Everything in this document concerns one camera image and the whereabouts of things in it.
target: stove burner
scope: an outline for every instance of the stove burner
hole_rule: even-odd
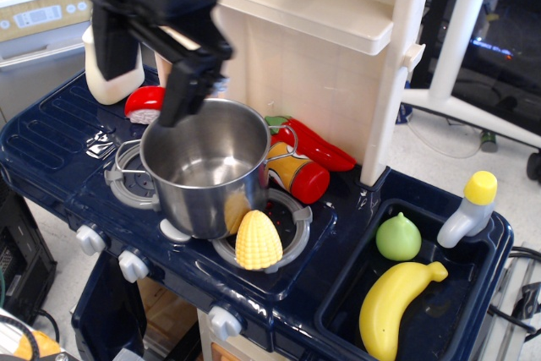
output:
[[[104,173],[106,183],[115,197],[125,205],[136,209],[159,211],[160,203],[154,193],[152,178],[144,169],[139,156],[139,144],[139,140],[134,140],[118,147],[113,168]],[[269,203],[265,212],[275,223],[284,247],[281,260],[262,270],[270,274],[289,264],[303,252],[310,237],[312,210],[309,206],[303,207],[289,194],[269,189]],[[176,229],[167,219],[160,222],[160,230],[167,238],[177,243],[186,243],[191,239],[191,236]],[[236,238],[237,236],[231,236],[212,240],[212,244],[226,262],[240,268],[235,260]]]
[[[123,152],[124,147],[130,144],[135,145]],[[158,205],[154,183],[139,156],[139,140],[128,141],[118,148],[115,166],[105,171],[105,179],[115,197],[125,205],[137,209]]]
[[[276,189],[269,189],[269,204],[265,210],[267,215],[273,220],[276,225],[276,230],[280,235],[282,245],[285,246],[284,254],[276,264],[261,270],[267,274],[274,273],[295,260],[304,250],[310,237],[310,223],[312,222],[312,210],[309,206],[302,207],[293,197]],[[281,216],[284,211],[281,206],[285,206],[288,216]],[[230,238],[220,238],[212,240],[216,252],[229,264],[241,268],[235,260],[235,239],[237,236]]]

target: digital display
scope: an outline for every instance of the digital display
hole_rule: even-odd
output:
[[[59,5],[49,6],[47,8],[37,8],[36,10],[16,14],[14,16],[15,23],[20,29],[59,20],[61,18],[62,8]]]

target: red toy item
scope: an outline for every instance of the red toy item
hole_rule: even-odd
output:
[[[165,93],[165,88],[161,86],[142,86],[138,88],[126,100],[124,114],[132,123],[152,123],[160,116]]]
[[[305,124],[292,117],[267,116],[265,120],[271,126],[287,125],[291,127],[298,136],[298,153],[307,156],[328,171],[349,171],[356,164],[355,158],[325,141]],[[273,138],[276,137],[288,145],[294,145],[295,139],[288,129],[271,129],[270,131],[273,133]]]
[[[286,154],[292,149],[274,135],[271,143],[267,158]],[[267,167],[269,176],[305,205],[310,205],[323,196],[331,180],[329,171],[307,156],[286,156],[269,161]]]

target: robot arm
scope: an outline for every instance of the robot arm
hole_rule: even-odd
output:
[[[217,0],[92,0],[98,68],[107,80],[134,69],[137,48],[145,43],[172,64],[167,81],[162,126],[171,127],[195,114],[232,48],[216,28],[210,13]],[[166,26],[197,43],[189,50],[161,27]]]

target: toy red pepper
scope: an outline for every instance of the toy red pepper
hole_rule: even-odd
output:
[[[290,116],[267,116],[266,122],[271,126],[287,125],[291,127],[298,137],[298,154],[307,156],[328,171],[349,171],[355,164],[355,158],[348,155],[335,145],[325,141],[313,130],[309,129],[297,119]],[[288,145],[294,145],[295,139],[288,129],[270,129],[273,137]]]

